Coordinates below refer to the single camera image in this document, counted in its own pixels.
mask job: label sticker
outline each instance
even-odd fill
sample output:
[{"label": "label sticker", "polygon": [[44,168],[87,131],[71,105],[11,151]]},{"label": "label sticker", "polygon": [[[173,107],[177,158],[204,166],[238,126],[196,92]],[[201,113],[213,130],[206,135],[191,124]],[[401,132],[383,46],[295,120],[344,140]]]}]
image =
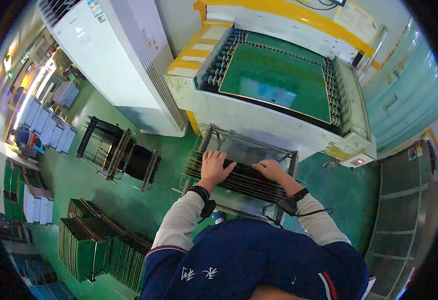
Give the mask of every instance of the label sticker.
[{"label": "label sticker", "polygon": [[87,4],[91,9],[92,15],[94,15],[94,18],[97,18],[99,23],[105,22],[107,20],[106,15],[104,14],[104,11],[102,10],[101,5],[99,4],[99,0],[89,0]]},{"label": "label sticker", "polygon": [[416,159],[417,157],[422,155],[422,148],[419,146],[419,148],[416,148],[415,146],[410,147],[407,150],[409,154],[409,160]]}]

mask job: air conditioner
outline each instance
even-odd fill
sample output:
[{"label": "air conditioner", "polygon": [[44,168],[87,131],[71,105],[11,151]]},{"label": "air conditioner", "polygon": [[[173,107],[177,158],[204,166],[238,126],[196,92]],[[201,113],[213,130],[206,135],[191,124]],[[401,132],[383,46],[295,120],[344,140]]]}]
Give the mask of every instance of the air conditioner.
[{"label": "air conditioner", "polygon": [[173,62],[154,0],[40,0],[42,20],[76,67],[141,132],[184,136],[163,75]]}]

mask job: processing machine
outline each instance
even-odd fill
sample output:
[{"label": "processing machine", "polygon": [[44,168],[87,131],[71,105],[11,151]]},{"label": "processing machine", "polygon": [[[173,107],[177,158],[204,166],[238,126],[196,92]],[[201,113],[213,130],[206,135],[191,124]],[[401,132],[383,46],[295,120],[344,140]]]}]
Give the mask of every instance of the processing machine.
[{"label": "processing machine", "polygon": [[206,23],[168,68],[168,87],[192,126],[214,123],[298,151],[298,161],[317,152],[354,168],[375,160],[354,57],[244,27]]}]

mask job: plastic strip curtain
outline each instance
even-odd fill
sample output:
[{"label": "plastic strip curtain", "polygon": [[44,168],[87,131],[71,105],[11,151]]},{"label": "plastic strip curtain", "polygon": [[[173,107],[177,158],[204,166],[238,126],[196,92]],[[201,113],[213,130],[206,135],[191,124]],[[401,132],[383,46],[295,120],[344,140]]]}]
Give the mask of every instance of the plastic strip curtain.
[{"label": "plastic strip curtain", "polygon": [[400,146],[438,118],[438,65],[413,19],[363,93],[378,155]]}]

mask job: black cord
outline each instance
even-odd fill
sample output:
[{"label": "black cord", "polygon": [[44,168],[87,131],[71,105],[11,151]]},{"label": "black cord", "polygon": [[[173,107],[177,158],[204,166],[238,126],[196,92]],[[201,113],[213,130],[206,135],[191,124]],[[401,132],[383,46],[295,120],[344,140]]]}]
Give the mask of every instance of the black cord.
[{"label": "black cord", "polygon": [[281,229],[284,229],[284,226],[282,226],[282,224],[280,223],[276,223],[276,220],[272,219],[271,217],[269,217],[268,215],[264,215],[264,217],[268,218],[269,220],[271,220],[272,222],[274,222],[274,225],[280,226]]},{"label": "black cord", "polygon": [[320,2],[322,5],[325,5],[325,6],[332,6],[332,5],[334,5],[334,3],[325,4],[325,3],[322,2],[322,0],[319,0],[319,2]]},{"label": "black cord", "polygon": [[310,9],[314,9],[314,10],[330,10],[330,9],[335,9],[339,4],[336,4],[336,5],[334,5],[333,7],[329,7],[329,8],[315,8],[315,7],[312,7],[312,6],[309,6],[309,5],[306,5],[306,4],[304,4],[304,3],[302,3],[302,2],[300,2],[299,0],[296,0],[297,2],[299,2],[300,4],[302,4],[302,5],[304,5],[305,7],[309,7]]},{"label": "black cord", "polygon": [[313,215],[313,214],[315,214],[315,213],[326,212],[326,211],[328,211],[328,210],[331,211],[330,213],[328,213],[329,215],[331,215],[331,214],[334,212],[334,209],[333,209],[333,208],[324,208],[324,209],[319,209],[319,210],[313,211],[313,212],[311,212],[311,213],[307,213],[307,214],[305,213],[305,214],[303,214],[303,215],[301,215],[301,214],[299,215],[299,214],[298,214],[298,215],[296,215],[296,217],[297,217],[297,216],[298,216],[298,217],[299,217],[299,216],[300,216],[300,217],[301,217],[301,216],[304,217],[304,216],[308,216],[308,215]]}]

